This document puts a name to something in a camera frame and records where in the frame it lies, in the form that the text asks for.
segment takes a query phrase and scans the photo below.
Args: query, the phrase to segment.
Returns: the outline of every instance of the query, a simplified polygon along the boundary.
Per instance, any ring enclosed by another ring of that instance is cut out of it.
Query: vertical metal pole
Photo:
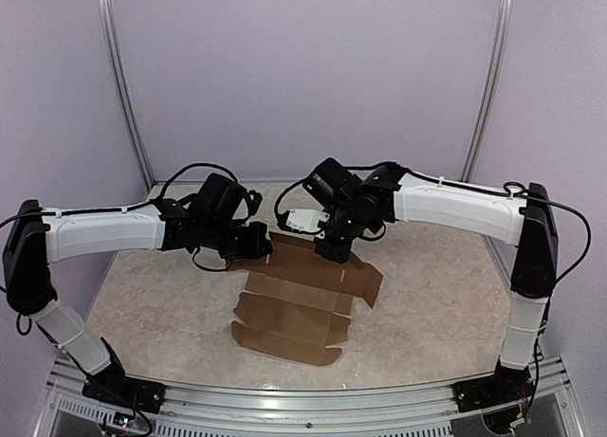
[[[504,51],[506,50],[506,38],[508,34],[508,25],[510,23],[510,13],[512,12],[512,1],[513,0],[500,0],[489,69],[487,71],[487,78],[485,79],[485,88],[483,90],[481,106],[474,124],[474,133],[472,134],[472,142],[468,149],[464,172],[462,173],[462,181],[465,182],[470,181],[472,178],[472,173],[474,172],[474,167],[476,166],[483,138],[485,137],[485,132],[487,130],[487,122],[491,113],[493,100],[495,99],[495,91],[500,79],[500,68],[502,67]]]
[[[145,153],[143,141],[139,134],[138,125],[135,119],[135,112],[133,110],[133,104],[131,103],[131,97],[124,77],[124,67],[122,65],[122,59],[120,56],[120,46],[118,41],[118,34],[116,32],[116,22],[114,20],[114,11],[112,9],[112,0],[97,0],[99,3],[99,10],[101,14],[101,26],[103,28],[103,35],[105,37],[105,43],[107,45],[107,52],[110,59],[110,67],[114,75],[114,83],[116,85],[116,92],[120,101],[120,108],[124,115],[126,122],[126,130],[129,136],[133,153],[135,154],[135,160],[141,174],[141,179],[149,191],[154,186],[154,176],[152,175],[152,168],[148,156]]]

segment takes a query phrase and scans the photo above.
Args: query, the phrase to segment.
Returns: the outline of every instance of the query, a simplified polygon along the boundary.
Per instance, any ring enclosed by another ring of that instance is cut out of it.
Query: beige table surface
[[[264,203],[257,220],[275,228],[281,184],[249,184]],[[169,196],[197,191],[174,186]],[[284,209],[317,208],[299,189]],[[307,366],[240,347],[232,309],[246,272],[206,273],[186,251],[121,252],[89,315],[126,371],[160,380],[222,387],[334,390],[446,380],[493,370],[509,299],[480,236],[425,224],[388,226],[377,243],[356,241],[363,261],[384,275],[377,304],[355,299],[343,354]],[[200,263],[220,267],[213,252]]]

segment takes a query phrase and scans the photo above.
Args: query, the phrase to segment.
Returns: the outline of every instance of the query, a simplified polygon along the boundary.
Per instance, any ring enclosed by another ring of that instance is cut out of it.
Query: cardboard flap
[[[328,366],[341,355],[340,348],[325,348],[271,335],[248,328],[237,321],[231,323],[231,335],[241,347],[315,366]]]
[[[241,293],[234,314],[247,327],[324,347],[347,339],[350,319],[263,295]]]
[[[235,262],[232,270],[247,269],[269,277],[364,298],[375,304],[382,275],[355,254],[345,264],[330,262],[314,253],[314,243],[270,232],[274,251],[264,259]]]
[[[349,316],[352,310],[352,296],[350,295],[271,278],[260,273],[248,273],[246,289],[266,297],[323,311],[337,312],[345,316]]]

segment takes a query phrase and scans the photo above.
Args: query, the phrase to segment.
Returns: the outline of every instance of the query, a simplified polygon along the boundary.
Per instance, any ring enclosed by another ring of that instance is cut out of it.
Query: metal frame
[[[120,45],[116,31],[116,21],[114,19],[112,0],[97,1],[99,3],[101,26],[103,28],[105,44],[107,45],[110,67],[112,69],[112,74],[114,75],[114,84],[116,85],[116,92],[120,101],[120,108],[122,114],[124,115],[129,141],[135,155],[141,180],[143,181],[146,190],[149,191],[152,186],[154,186],[155,180],[152,173],[152,167],[150,166],[150,161],[145,153],[141,135],[139,134],[139,128],[135,119],[135,111],[133,110],[131,96],[126,84],[124,66],[122,65],[122,59],[120,56]]]
[[[562,413],[567,435],[583,436],[582,423],[576,413],[577,401],[561,359],[543,360],[540,370],[537,397],[560,394],[561,404],[571,406],[569,409],[565,406]],[[68,358],[57,359],[46,383],[36,437],[50,435],[58,409],[90,420],[95,420],[97,414],[91,410],[128,411],[82,397],[83,382],[83,374]],[[454,419],[481,413],[480,410],[457,411],[452,381],[352,391],[256,391],[164,383],[168,389],[160,414],[148,415],[156,423],[156,435],[162,436],[183,437],[189,435],[188,432],[242,437],[389,436],[400,432],[405,435],[416,429],[422,435],[422,429],[442,428]]]
[[[481,151],[481,145],[487,130],[487,122],[491,113],[493,100],[495,99],[497,83],[500,80],[500,68],[502,67],[502,60],[504,59],[504,52],[506,50],[506,39],[508,26],[510,24],[510,13],[512,12],[512,2],[513,0],[500,0],[489,69],[485,79],[485,88],[483,89],[481,106],[474,123],[472,141],[468,149],[468,155],[462,173],[462,181],[465,182],[469,182],[472,178],[472,173],[474,172],[474,167],[478,161],[478,155]]]

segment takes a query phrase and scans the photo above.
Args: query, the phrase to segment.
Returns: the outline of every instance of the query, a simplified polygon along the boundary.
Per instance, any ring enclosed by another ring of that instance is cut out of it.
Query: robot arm
[[[164,386],[125,375],[111,347],[58,298],[48,265],[98,252],[185,248],[192,253],[202,246],[224,259],[261,258],[271,252],[267,227],[245,224],[260,203],[257,192],[216,173],[198,193],[179,201],[76,210],[41,209],[36,200],[27,201],[19,214],[32,215],[14,223],[3,253],[7,300],[95,380],[84,387],[85,396],[121,406],[136,397],[140,410],[156,413]]]
[[[512,273],[511,311],[500,359],[492,377],[456,386],[460,411],[518,400],[529,390],[528,365],[547,322],[556,284],[558,237],[552,211],[541,203],[543,186],[494,189],[432,178],[384,163],[366,179],[327,159],[303,181],[322,211],[292,209],[279,215],[283,230],[315,235],[315,251],[346,262],[352,242],[385,230],[385,223],[425,222],[473,231],[518,247]]]

